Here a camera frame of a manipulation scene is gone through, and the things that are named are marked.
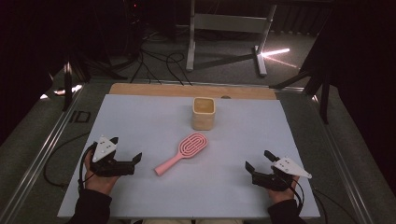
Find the hairbrush handle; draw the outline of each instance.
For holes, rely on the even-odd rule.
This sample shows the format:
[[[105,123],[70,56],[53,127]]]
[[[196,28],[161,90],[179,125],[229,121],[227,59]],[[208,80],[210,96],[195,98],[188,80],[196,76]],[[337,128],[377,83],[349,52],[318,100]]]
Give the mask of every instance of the hairbrush handle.
[[[180,153],[177,153],[175,157],[167,160],[163,164],[157,166],[154,170],[157,175],[162,175],[167,171],[169,168],[171,168],[175,163],[177,163],[180,159],[182,159],[183,156]]]

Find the person's arm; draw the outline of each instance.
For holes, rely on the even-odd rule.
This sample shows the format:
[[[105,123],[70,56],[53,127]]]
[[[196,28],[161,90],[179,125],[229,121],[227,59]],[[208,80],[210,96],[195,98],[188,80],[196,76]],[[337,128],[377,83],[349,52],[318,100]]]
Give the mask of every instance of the person's arm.
[[[94,175],[90,170],[91,157],[92,154],[89,152],[84,159],[87,169],[85,189],[79,194],[75,214],[68,222],[70,224],[102,224],[107,223],[110,217],[111,197],[109,194],[120,177]]]
[[[299,176],[295,176],[291,186],[295,189]],[[297,202],[291,189],[274,191],[267,189],[274,205],[268,208],[273,224],[305,224],[298,214]]]

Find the pink hairbrush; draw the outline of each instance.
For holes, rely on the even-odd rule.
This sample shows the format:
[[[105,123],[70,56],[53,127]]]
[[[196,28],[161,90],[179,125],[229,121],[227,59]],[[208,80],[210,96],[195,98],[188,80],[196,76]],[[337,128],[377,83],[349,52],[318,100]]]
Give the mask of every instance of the pink hairbrush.
[[[162,175],[180,159],[191,158],[207,145],[206,137],[201,133],[192,133],[178,144],[175,157],[157,166],[154,170],[157,175]]]

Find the yellow cup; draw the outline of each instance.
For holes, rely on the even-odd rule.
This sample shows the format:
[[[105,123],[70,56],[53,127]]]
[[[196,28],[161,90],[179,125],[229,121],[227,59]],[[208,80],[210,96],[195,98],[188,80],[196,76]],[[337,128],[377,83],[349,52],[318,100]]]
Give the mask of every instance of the yellow cup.
[[[192,128],[197,131],[211,130],[215,122],[215,114],[215,100],[195,97],[192,103]]]

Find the person's hand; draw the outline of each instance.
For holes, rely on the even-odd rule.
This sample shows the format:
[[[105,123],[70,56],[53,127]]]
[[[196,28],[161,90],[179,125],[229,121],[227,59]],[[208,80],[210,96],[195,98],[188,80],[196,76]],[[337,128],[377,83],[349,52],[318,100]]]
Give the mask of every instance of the person's hand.
[[[298,181],[299,178],[300,177],[297,176],[297,175],[295,175],[293,177],[293,179],[295,181],[291,182],[291,187],[292,188],[294,188],[294,189],[296,188],[297,181]],[[286,189],[285,191],[274,191],[274,190],[271,190],[271,189],[267,189],[267,191],[268,191],[268,195],[270,196],[271,200],[274,203],[280,203],[280,202],[283,202],[283,201],[286,201],[286,200],[294,199],[294,193],[293,193],[293,191],[291,191],[291,189]]]
[[[117,180],[120,178],[119,176],[112,177],[102,177],[98,175],[94,175],[90,170],[90,161],[92,157],[92,152],[89,151],[87,156],[85,157],[84,164],[87,169],[87,173],[85,174],[85,189],[91,189],[98,192],[101,192],[105,195],[109,195]]]

